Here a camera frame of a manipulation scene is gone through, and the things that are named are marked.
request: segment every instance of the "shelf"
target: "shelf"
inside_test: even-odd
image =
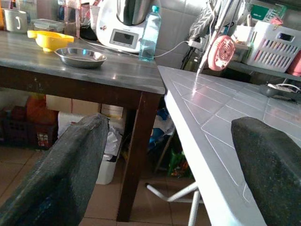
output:
[[[294,76],[294,75],[287,74],[287,73],[275,72],[275,71],[271,71],[268,69],[254,67],[254,66],[246,65],[243,63],[235,62],[235,61],[230,61],[230,63],[228,64],[228,67],[229,68],[246,69],[246,70],[250,70],[250,71],[254,71],[254,72],[270,74],[270,75],[274,75],[277,77],[282,77],[282,78],[291,79],[291,80],[295,80],[295,81],[301,81],[301,76]]]

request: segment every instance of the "plastic water bottle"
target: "plastic water bottle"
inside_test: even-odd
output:
[[[145,28],[140,44],[139,60],[152,61],[154,59],[159,30],[161,26],[161,17],[159,7],[152,6],[152,12],[146,16]]]

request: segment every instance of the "stainless steel bowl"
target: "stainless steel bowl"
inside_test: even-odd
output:
[[[63,63],[79,68],[97,68],[107,59],[102,53],[84,48],[59,48],[55,53]]]

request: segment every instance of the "cup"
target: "cup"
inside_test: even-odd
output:
[[[6,30],[16,33],[27,33],[26,12],[5,8],[4,17]]]

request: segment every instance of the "pink fan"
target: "pink fan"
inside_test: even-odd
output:
[[[235,51],[232,39],[227,35],[218,37],[208,54],[208,65],[213,71],[225,69],[230,62]]]

